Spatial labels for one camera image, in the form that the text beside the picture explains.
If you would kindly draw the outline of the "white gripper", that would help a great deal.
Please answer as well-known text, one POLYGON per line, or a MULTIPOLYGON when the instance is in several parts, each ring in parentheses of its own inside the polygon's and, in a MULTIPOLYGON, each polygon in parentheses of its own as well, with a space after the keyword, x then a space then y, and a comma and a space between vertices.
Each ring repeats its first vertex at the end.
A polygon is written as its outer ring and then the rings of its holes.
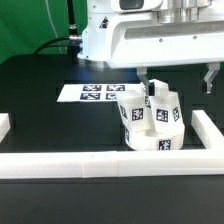
POLYGON ((106 61, 113 68, 137 68, 148 96, 154 66, 208 63, 202 91, 224 61, 224 0, 110 0, 114 16, 106 34, 106 61))

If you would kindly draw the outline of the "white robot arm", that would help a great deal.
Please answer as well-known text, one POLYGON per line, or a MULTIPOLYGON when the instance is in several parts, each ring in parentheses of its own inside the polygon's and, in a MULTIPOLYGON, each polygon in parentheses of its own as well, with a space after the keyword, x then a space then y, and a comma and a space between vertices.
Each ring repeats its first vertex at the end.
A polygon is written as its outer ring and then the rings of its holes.
POLYGON ((203 64, 209 93, 224 62, 224 0, 87 0, 84 61, 135 68, 146 89, 149 67, 203 64))

